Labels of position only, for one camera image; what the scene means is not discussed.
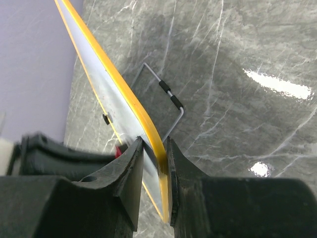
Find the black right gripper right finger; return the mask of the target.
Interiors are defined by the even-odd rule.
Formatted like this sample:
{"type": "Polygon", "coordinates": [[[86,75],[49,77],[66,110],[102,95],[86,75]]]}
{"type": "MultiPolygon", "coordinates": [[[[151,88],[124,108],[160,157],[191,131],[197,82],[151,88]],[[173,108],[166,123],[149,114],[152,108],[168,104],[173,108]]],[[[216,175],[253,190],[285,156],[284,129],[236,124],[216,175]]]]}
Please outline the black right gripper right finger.
{"type": "Polygon", "coordinates": [[[167,139],[177,238],[314,238],[317,200],[294,178],[211,177],[167,139]]]}

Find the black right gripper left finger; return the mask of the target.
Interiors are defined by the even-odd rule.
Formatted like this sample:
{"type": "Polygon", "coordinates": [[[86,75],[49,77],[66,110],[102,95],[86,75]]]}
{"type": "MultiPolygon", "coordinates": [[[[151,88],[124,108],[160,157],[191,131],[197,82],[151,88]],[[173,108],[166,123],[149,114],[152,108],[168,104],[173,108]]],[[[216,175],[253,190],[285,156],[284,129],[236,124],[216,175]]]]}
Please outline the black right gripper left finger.
{"type": "Polygon", "coordinates": [[[130,238],[137,230],[143,140],[84,177],[0,176],[3,238],[130,238]]]}

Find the red bone shaped eraser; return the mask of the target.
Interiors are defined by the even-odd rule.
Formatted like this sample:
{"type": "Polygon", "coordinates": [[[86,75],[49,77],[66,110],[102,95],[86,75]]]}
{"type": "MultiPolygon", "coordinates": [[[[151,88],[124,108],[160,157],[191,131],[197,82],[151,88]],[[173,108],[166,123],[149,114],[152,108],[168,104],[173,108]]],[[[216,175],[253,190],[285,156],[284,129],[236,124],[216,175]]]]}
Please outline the red bone shaped eraser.
{"type": "Polygon", "coordinates": [[[115,147],[115,158],[120,157],[124,153],[124,148],[121,146],[115,147]]]}

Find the yellow framed whiteboard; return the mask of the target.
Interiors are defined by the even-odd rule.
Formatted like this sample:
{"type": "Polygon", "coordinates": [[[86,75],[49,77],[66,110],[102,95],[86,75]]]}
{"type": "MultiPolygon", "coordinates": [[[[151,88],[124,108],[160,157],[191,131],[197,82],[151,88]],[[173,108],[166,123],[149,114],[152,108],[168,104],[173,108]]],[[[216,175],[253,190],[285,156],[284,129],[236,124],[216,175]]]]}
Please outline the yellow framed whiteboard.
{"type": "Polygon", "coordinates": [[[120,143],[141,137],[144,145],[143,186],[161,219],[169,221],[168,167],[162,139],[150,116],[68,0],[57,0],[88,81],[120,143]]]}

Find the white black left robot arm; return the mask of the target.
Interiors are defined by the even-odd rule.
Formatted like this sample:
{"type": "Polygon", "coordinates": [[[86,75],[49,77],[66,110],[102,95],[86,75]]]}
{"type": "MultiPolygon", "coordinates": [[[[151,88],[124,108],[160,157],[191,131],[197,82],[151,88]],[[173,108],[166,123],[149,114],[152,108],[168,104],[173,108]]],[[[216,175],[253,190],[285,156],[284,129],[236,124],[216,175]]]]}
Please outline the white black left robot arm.
{"type": "Polygon", "coordinates": [[[118,151],[97,154],[74,150],[41,133],[23,136],[19,142],[1,138],[0,175],[63,176],[80,181],[119,155],[118,151]]]}

